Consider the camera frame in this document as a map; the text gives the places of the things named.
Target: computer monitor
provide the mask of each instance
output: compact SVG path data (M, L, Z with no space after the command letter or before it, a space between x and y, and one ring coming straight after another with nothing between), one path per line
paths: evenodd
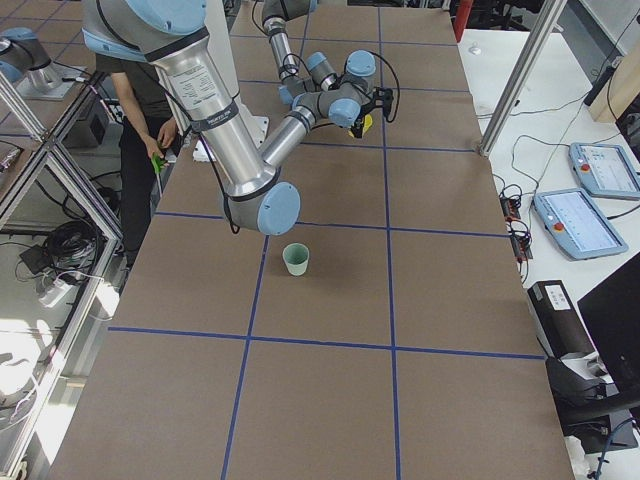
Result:
M578 309L618 390L640 389L640 254L581 298ZM640 417L640 407L630 410Z

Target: person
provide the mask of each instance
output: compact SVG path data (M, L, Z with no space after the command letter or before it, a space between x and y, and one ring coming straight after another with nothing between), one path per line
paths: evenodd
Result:
M150 199L156 180L151 158L180 137L164 90L152 65L96 54L96 70L110 74L124 111L120 137L122 195L120 220L127 267L133 266L151 222Z

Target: red object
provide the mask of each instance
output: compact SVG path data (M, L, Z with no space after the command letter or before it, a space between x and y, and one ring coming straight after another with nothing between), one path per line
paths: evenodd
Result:
M453 33L455 34L456 42L458 43L460 43L460 39L462 39L462 32L467 28L467 21L469 21L471 7L473 7L473 0L461 0L460 6L458 6L456 20L453 22Z

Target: label on robot arm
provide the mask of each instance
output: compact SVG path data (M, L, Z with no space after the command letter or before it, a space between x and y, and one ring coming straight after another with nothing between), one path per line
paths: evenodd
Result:
M197 65L171 77L178 98L187 110L200 107L218 94L216 85L204 65Z
M546 285L544 288L554 310L571 310L569 300L567 300L560 285Z

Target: black monitor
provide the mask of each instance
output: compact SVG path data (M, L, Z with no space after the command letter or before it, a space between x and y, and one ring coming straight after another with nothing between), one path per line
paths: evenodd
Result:
M575 435L592 453L602 451L629 412L640 418L640 254L580 299L578 309L615 385L585 380L553 358L547 372L565 435ZM635 446L626 425L609 449Z
M618 390L640 389L640 254L580 299L578 309ZM640 417L640 407L631 413Z

